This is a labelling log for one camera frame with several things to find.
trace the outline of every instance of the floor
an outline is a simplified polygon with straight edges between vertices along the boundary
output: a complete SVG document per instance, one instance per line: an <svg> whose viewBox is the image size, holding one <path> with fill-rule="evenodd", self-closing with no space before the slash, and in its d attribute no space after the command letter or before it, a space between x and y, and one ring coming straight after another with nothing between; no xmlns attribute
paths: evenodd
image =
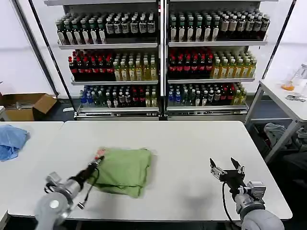
<svg viewBox="0 0 307 230"><path fill-rule="evenodd" d="M67 101L61 101L48 113L46 121L68 121L73 120L73 112L63 112L63 108L71 107ZM268 117L287 117L286 114L271 100L261 101L255 113L255 118ZM282 174L279 167L269 167L276 182L283 181ZM293 218L285 221L284 226L286 230L303 230L307 228L307 220L304 216L304 206L301 205L300 200L304 197L297 197L297 188L292 188L279 184L281 191L284 194L292 212ZM32 230L35 229L36 220L34 218L18 218L11 217L5 230ZM201 223L156 223L156 222L108 222L108 221L77 221L68 220L64 223L67 230L95 230L95 229L125 229L125 230L225 230L223 223L201 222Z"/></svg>

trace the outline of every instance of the black cable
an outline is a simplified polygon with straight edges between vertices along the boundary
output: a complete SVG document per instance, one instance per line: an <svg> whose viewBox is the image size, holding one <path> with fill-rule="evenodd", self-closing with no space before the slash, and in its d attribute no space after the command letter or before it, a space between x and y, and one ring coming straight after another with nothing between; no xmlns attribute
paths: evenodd
<svg viewBox="0 0 307 230"><path fill-rule="evenodd" d="M228 211L227 211L226 202L225 202L225 184L226 184L226 182L224 182L224 183L223 183L223 186L222 186L223 206L224 206L225 213L226 213L226 215L227 215L227 217L228 217L228 219L230 220L230 223L231 223L230 228L231 228L231 230L234 230L234 228L232 227L233 225L234 225L235 227L237 227L237 228L239 228L239 226L236 225L236 224L233 222L233 220L231 219L231 217L230 217L230 215L229 215L229 213L228 213Z"/></svg>

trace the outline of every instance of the table leg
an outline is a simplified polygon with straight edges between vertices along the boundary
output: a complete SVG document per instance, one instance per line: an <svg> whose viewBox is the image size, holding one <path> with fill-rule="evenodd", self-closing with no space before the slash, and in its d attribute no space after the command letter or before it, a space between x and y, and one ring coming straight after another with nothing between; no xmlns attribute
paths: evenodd
<svg viewBox="0 0 307 230"><path fill-rule="evenodd" d="M302 126L302 123L298 121L292 121L289 127L286 129L284 134L280 137L278 142L274 145L269 154L265 157L265 162L269 163L273 158L276 157L278 150L285 145L287 140L292 137L292 135Z"/></svg>
<svg viewBox="0 0 307 230"><path fill-rule="evenodd" d="M244 121L244 125L247 126L251 120L251 118L253 117L253 113L255 112L255 107L257 105L257 103L260 101L262 95L263 95L264 91L262 90L261 85L259 85L259 88L257 89L256 92L256 96L248 110L248 114L246 115L245 121Z"/></svg>

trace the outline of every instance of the shelf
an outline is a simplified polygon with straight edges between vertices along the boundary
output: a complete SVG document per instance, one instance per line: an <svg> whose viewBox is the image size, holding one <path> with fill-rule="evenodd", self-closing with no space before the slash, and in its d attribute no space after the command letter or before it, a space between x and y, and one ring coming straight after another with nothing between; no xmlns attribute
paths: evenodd
<svg viewBox="0 0 307 230"><path fill-rule="evenodd" d="M265 46L267 41L169 42L169 47L190 46Z"/></svg>
<svg viewBox="0 0 307 230"><path fill-rule="evenodd" d="M110 4L110 3L142 3L155 2L155 0L45 0L47 6L62 5L87 5L87 4Z"/></svg>
<svg viewBox="0 0 307 230"><path fill-rule="evenodd" d="M130 81L71 81L72 85L157 85L157 80L130 80Z"/></svg>
<svg viewBox="0 0 307 230"><path fill-rule="evenodd" d="M168 112L194 112L194 111L239 111L247 110L246 105L209 105L209 106L169 106Z"/></svg>
<svg viewBox="0 0 307 230"><path fill-rule="evenodd" d="M252 82L255 78L223 78L223 79L186 79L186 80L168 80L169 84L201 84L218 82Z"/></svg>
<svg viewBox="0 0 307 230"><path fill-rule="evenodd" d="M156 48L158 43L117 43L117 44L90 44L90 45L62 45L60 49L129 49L129 48Z"/></svg>

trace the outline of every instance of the beverage refrigerator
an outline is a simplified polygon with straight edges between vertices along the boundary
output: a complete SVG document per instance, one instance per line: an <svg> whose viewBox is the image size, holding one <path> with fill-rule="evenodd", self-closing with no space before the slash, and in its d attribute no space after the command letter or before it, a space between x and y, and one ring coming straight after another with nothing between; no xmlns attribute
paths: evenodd
<svg viewBox="0 0 307 230"><path fill-rule="evenodd" d="M245 82L265 77L285 29L261 60L273 20L262 1L278 0L44 0L63 7L48 17L66 51L57 70L74 118L243 121Z"/></svg>

